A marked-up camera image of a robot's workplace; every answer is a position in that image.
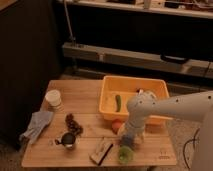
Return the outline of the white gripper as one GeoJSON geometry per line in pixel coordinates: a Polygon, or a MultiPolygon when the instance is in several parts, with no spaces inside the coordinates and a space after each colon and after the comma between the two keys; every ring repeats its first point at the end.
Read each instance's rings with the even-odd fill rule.
{"type": "Polygon", "coordinates": [[[130,137],[135,137],[136,135],[138,135],[138,143],[141,144],[144,142],[145,139],[145,121],[146,119],[144,117],[129,117],[127,121],[120,126],[117,135],[122,136],[126,134],[130,137]]]}

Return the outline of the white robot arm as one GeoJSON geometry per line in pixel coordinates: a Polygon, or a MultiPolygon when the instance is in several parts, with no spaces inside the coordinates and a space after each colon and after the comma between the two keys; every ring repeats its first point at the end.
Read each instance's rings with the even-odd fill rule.
{"type": "Polygon", "coordinates": [[[139,93],[127,102],[129,116],[124,124],[119,149],[120,163],[133,157],[137,134],[145,129],[145,121],[152,114],[201,122],[199,144],[190,171],[213,171],[213,91],[199,92],[158,100],[152,92],[139,93]]]}

